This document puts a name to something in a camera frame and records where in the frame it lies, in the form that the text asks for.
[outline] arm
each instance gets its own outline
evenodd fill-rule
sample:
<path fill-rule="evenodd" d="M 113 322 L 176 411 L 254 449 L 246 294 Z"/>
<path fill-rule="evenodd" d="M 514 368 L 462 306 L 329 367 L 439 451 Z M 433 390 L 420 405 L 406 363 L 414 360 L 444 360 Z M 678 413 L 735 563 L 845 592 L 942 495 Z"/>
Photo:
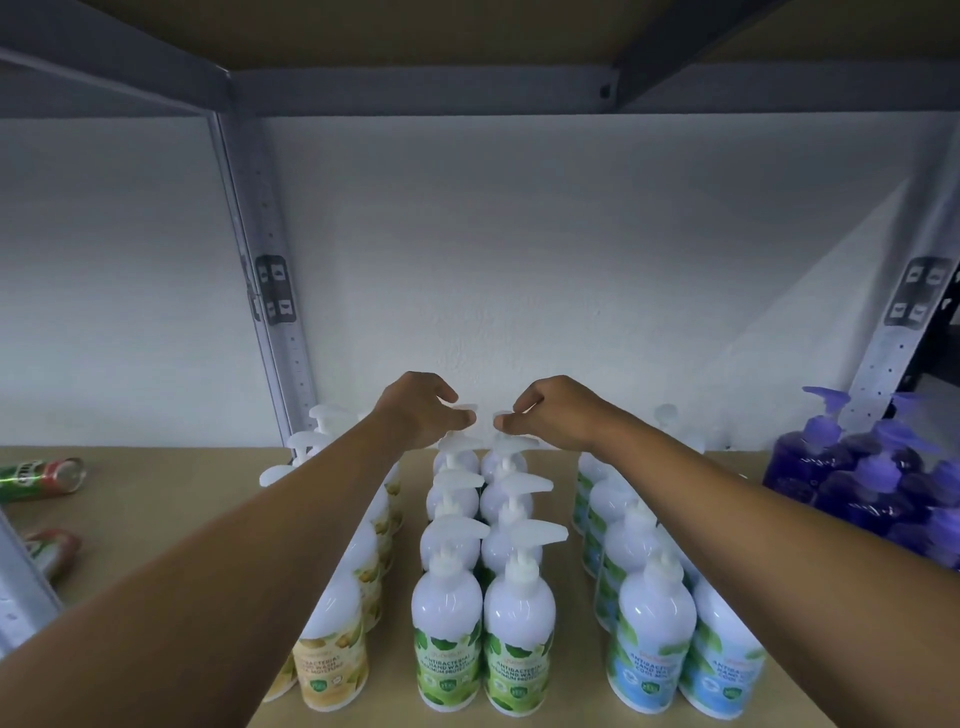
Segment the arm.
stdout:
<path fill-rule="evenodd" d="M 728 473 L 569 377 L 496 426 L 617 468 L 771 655 L 841 726 L 960 721 L 960 577 Z"/>
<path fill-rule="evenodd" d="M 246 725 L 387 471 L 473 422 L 404 375 L 269 489 L 71 609 L 0 662 L 10 728 Z"/>

